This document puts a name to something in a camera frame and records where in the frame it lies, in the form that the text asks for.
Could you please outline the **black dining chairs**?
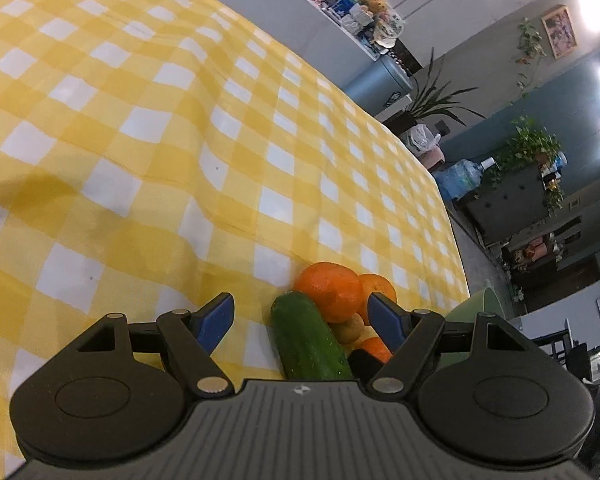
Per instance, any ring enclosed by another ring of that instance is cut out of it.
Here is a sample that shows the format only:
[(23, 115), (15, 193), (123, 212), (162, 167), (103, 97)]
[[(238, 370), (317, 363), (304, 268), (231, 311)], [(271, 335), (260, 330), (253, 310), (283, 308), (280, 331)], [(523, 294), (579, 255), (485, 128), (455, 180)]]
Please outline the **black dining chairs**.
[(600, 386), (600, 346), (590, 350), (586, 342), (574, 339), (568, 320), (562, 330), (532, 341), (582, 382)]

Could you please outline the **framed picture on wall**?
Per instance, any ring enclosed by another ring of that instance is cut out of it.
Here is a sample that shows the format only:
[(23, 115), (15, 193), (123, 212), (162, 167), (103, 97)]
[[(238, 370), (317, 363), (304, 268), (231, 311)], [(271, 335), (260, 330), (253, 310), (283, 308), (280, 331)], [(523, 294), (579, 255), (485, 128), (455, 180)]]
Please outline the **framed picture on wall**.
[(555, 60), (564, 58), (577, 49), (576, 32), (568, 6), (556, 6), (555, 9), (542, 16), (541, 22)]

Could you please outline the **dark grey drawer cabinet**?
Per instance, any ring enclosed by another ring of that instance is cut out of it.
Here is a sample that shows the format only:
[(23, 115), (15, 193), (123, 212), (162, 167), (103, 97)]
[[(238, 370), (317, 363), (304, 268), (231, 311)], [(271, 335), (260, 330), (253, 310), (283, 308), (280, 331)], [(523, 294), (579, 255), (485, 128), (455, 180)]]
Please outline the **dark grey drawer cabinet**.
[(540, 170), (535, 166), (506, 174), (495, 188), (482, 184), (458, 204), (487, 245), (505, 242), (550, 214)]

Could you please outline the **white marble tv console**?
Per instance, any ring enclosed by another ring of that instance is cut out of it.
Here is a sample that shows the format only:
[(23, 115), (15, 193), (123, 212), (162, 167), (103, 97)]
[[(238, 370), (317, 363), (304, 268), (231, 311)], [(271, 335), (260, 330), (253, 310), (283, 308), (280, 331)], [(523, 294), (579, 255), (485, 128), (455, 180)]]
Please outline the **white marble tv console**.
[(345, 30), (309, 0), (219, 0), (344, 88), (374, 64)]

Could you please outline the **pink small heater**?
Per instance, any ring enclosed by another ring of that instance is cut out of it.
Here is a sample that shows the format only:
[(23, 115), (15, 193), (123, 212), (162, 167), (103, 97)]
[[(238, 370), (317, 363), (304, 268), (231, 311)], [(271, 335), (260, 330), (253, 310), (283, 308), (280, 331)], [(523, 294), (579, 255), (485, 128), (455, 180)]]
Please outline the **pink small heater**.
[(436, 146), (432, 150), (419, 155), (418, 160), (428, 171), (433, 172), (445, 163), (445, 156), (442, 149)]

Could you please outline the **green colander bowl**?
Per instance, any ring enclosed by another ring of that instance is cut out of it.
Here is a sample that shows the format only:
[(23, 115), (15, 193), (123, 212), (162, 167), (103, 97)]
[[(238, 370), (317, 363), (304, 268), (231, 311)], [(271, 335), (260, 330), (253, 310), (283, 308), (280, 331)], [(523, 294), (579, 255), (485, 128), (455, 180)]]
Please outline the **green colander bowl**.
[[(491, 312), (499, 315), (501, 318), (505, 318), (505, 311), (501, 305), (501, 301), (496, 296), (492, 287), (486, 287), (480, 290), (480, 292), (471, 295), (461, 304), (458, 304), (445, 315), (445, 321), (473, 323), (479, 312)], [(468, 356), (468, 351), (443, 351), (440, 356), (438, 370), (466, 361)]]

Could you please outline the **green cucumber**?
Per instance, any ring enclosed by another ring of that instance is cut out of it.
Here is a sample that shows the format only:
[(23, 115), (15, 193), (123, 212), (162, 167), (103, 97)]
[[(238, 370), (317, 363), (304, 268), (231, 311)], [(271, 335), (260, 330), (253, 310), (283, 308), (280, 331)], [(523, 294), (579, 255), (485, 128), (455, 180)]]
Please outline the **green cucumber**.
[(286, 379), (333, 382), (354, 378), (343, 348), (303, 292), (285, 292), (274, 300), (271, 328)]

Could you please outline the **blue grey trash bin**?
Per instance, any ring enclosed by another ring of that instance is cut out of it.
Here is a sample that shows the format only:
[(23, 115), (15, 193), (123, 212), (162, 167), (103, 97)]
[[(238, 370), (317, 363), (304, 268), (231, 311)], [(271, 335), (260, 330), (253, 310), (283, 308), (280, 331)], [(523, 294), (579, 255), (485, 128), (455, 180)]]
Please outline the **blue grey trash bin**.
[(411, 75), (386, 54), (351, 80), (343, 92), (367, 114), (376, 116), (413, 89)]

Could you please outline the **brown longan back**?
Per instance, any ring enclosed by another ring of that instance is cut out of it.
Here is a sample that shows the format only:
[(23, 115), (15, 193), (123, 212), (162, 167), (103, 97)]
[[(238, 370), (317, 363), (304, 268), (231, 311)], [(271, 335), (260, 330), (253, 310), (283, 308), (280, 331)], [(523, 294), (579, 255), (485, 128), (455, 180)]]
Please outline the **brown longan back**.
[(363, 319), (355, 313), (347, 321), (330, 324), (329, 327), (336, 341), (345, 346), (346, 344), (353, 344), (362, 336), (365, 324)]

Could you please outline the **orange mandarin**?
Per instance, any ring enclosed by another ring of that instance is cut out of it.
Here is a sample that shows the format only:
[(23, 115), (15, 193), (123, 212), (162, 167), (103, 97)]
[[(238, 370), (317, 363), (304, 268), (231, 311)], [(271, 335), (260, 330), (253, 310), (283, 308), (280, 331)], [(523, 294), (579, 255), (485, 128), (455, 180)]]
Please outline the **orange mandarin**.
[(358, 349), (364, 350), (381, 363), (387, 363), (392, 357), (391, 351), (379, 337), (364, 339), (358, 344)]
[(363, 286), (363, 300), (358, 308), (358, 315), (362, 318), (365, 325), (370, 326), (367, 309), (368, 298), (370, 298), (370, 295), (373, 292), (380, 292), (391, 301), (396, 302), (396, 289), (393, 287), (393, 284), (379, 274), (360, 274), (358, 279)]
[(296, 278), (292, 289), (308, 296), (322, 318), (330, 324), (340, 324), (352, 318), (365, 299), (358, 274), (332, 262), (310, 264)]

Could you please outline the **white plastic bag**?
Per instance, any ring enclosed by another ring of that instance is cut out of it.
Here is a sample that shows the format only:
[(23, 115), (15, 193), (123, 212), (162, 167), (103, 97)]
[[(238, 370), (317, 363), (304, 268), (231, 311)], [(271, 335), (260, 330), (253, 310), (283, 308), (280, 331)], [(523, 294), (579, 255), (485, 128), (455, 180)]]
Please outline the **white plastic bag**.
[(408, 150), (418, 157), (436, 148), (441, 136), (439, 133), (433, 134), (424, 124), (416, 124), (401, 133), (400, 139)]

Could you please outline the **blue water jug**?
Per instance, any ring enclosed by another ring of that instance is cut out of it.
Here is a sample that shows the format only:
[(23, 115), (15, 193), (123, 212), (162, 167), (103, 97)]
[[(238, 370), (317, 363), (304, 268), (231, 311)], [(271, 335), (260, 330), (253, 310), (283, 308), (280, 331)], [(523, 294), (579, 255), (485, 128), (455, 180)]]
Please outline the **blue water jug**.
[(493, 157), (483, 162), (462, 159), (448, 168), (436, 171), (434, 180), (444, 200), (459, 200), (467, 193), (475, 191), (481, 184), (484, 172), (494, 165)]

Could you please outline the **teddy bear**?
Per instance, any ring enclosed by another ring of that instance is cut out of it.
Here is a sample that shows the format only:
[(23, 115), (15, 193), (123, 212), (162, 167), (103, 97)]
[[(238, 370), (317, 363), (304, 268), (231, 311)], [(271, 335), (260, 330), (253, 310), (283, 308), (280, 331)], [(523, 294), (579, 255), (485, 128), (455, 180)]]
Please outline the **teddy bear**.
[(365, 12), (373, 15), (377, 15), (389, 9), (386, 0), (358, 0), (358, 4)]

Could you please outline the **yellow white checkered tablecloth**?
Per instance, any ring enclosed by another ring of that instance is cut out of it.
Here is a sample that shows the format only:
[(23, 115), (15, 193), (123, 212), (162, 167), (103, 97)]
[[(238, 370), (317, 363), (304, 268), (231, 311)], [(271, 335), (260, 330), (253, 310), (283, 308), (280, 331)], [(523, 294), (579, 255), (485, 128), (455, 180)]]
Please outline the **yellow white checkered tablecloth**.
[(216, 0), (0, 0), (0, 479), (17, 387), (109, 312), (219, 292), (233, 382), (275, 378), (268, 309), (317, 261), (437, 312), (468, 287), (430, 173)]

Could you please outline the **trailing green pothos plant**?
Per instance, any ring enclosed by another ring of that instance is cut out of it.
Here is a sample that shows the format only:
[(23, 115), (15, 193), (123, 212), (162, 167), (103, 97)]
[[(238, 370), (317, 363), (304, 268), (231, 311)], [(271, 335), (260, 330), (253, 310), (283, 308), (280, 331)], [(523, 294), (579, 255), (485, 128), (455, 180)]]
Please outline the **trailing green pothos plant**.
[(495, 150), (495, 164), (482, 174), (479, 192), (495, 190), (510, 174), (530, 166), (542, 170), (549, 167), (562, 151), (557, 136), (527, 115), (512, 121), (514, 133)]

